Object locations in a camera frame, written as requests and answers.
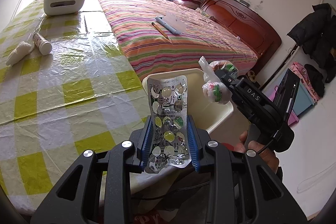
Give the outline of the silver pill blister pack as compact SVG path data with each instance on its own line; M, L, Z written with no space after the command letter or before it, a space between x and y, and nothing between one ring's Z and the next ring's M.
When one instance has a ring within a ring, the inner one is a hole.
M187 77L147 80L153 137L147 170L159 173L168 166L186 167L191 156L187 145Z

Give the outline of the clear plastic trash bag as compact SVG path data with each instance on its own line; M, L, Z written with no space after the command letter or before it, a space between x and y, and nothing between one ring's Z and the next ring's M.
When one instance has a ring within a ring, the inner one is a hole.
M238 69L227 60L208 63L204 56L199 59L198 63L203 71L205 84L202 86L202 91L204 96L210 102L216 102L223 105L227 104L231 99L232 93L215 74L215 71L220 70L220 72L223 72L225 75L229 75L236 79L239 72Z

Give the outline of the white pill bottle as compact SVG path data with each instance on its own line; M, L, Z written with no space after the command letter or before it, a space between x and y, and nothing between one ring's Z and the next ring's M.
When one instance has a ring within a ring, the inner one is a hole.
M39 34L38 32L34 33L32 40L43 56L49 55L51 53L52 51L51 43L48 40L46 40L43 36L41 36L41 34Z

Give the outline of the white tissue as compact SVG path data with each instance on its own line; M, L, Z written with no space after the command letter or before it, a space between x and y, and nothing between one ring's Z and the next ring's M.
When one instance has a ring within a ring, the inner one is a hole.
M30 54L34 49L33 43L21 41L17 47L9 54L6 60L6 66L13 66L21 61L26 55Z

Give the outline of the cream plastic trash bin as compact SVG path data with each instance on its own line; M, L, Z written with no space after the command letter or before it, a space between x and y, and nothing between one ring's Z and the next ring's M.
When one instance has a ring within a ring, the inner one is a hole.
M206 130L209 134L219 128L233 113L234 107L231 102L225 105L210 102L202 92L203 71L198 68L185 69L180 71L171 71L163 73L154 73L145 77L142 86L147 91L147 80L153 78L156 80L171 79L184 75L187 78L187 114L193 117L197 128Z

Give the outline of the pink patterned cloth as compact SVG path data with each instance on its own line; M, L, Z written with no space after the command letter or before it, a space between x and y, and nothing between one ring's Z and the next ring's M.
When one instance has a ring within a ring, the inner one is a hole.
M290 70L300 78L301 83L309 92L314 103L325 95L323 75L313 65L302 65L299 62L293 62Z

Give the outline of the yellow checkered tablecloth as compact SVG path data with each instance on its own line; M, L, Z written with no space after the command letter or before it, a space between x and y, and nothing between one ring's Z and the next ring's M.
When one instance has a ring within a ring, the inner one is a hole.
M49 55L34 44L36 32L51 43ZM21 41L33 51L6 66ZM98 0L52 17L34 1L1 32L1 186L19 212L33 213L80 153L111 149L149 113Z

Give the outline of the wooden red headboard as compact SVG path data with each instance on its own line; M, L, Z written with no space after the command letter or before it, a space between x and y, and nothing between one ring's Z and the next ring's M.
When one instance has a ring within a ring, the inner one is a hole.
M205 0L201 9L256 53L258 60L252 68L255 74L265 67L282 43L266 20L238 1Z

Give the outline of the black jacket hanging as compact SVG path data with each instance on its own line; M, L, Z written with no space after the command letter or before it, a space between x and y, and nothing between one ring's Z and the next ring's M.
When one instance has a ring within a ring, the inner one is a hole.
M313 5L313 12L297 23L288 36L326 72L326 83L335 77L335 15L331 5Z

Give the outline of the striped pink bed sheet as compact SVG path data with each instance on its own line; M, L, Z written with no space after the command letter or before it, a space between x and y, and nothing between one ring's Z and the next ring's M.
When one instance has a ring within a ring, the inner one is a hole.
M247 73L258 57L221 25L200 12L167 0L98 0L114 35L140 80L152 73L197 68L204 56L212 61L228 60ZM172 13L185 25L173 35L156 16ZM165 39L152 25L167 34Z

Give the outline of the yellow pencil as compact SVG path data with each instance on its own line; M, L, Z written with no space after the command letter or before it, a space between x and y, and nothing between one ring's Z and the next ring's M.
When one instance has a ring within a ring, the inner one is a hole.
M167 36L167 34L165 34L160 28L159 26L157 26L154 22L151 23L151 25L167 40L169 40L169 37Z

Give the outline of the white tissue box organizer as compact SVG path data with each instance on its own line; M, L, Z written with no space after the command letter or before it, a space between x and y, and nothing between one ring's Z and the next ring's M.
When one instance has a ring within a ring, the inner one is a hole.
M43 9L46 15L65 15L78 12L85 0L43 0Z

